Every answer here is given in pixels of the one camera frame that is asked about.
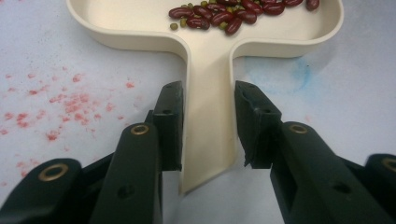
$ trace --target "white tray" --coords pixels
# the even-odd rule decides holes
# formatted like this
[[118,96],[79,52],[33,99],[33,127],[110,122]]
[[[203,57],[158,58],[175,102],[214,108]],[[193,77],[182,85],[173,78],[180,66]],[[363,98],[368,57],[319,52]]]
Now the white tray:
[[[201,1],[192,2],[199,5]],[[340,29],[341,0],[321,0],[316,11],[304,3],[280,16],[261,15],[237,34],[219,29],[172,31],[171,8],[185,0],[67,0],[74,18],[90,35],[116,49],[173,52],[187,64],[181,192],[205,183],[235,160],[233,59],[240,56],[297,57],[315,49]]]

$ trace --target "kidney bean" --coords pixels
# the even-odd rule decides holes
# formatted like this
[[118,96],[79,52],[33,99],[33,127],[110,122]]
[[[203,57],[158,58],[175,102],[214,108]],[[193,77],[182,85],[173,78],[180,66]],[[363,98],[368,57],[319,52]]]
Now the kidney bean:
[[261,0],[262,4],[268,4],[268,3],[276,3],[277,0]]
[[210,23],[212,23],[212,25],[214,26],[218,26],[224,21],[229,22],[232,18],[233,18],[233,13],[231,12],[228,11],[219,12],[218,14],[213,16],[212,21]]
[[242,24],[242,20],[234,17],[229,23],[228,25],[225,27],[225,34],[226,35],[233,35],[235,34],[238,30],[239,27],[241,27]]
[[257,20],[257,15],[252,10],[238,9],[233,14],[247,24],[253,24]]
[[182,17],[191,17],[194,12],[188,7],[175,7],[169,11],[169,17],[173,19],[180,19]]
[[237,0],[217,0],[216,2],[223,4],[225,6],[230,6],[230,7],[234,7],[234,6],[238,5]]
[[263,13],[262,7],[250,0],[242,0],[241,4],[244,8],[250,9],[250,10],[253,10],[254,12],[256,12],[257,15],[260,15]]
[[306,0],[305,7],[308,9],[308,11],[313,11],[319,7],[319,4],[319,0]]
[[217,4],[217,3],[209,3],[206,5],[206,8],[212,10],[212,11],[226,11],[227,7],[222,5],[222,4]]
[[193,12],[197,14],[198,16],[205,17],[207,20],[211,20],[213,17],[212,11],[207,9],[206,7],[201,7],[201,6],[194,6],[192,8]]
[[285,7],[296,7],[300,5],[303,0],[282,0],[282,2]]
[[264,14],[277,16],[282,14],[282,12],[285,10],[285,5],[283,5],[281,2],[268,3],[262,6],[262,10],[264,11]]
[[186,21],[190,28],[207,30],[210,27],[210,22],[204,18],[189,17]]

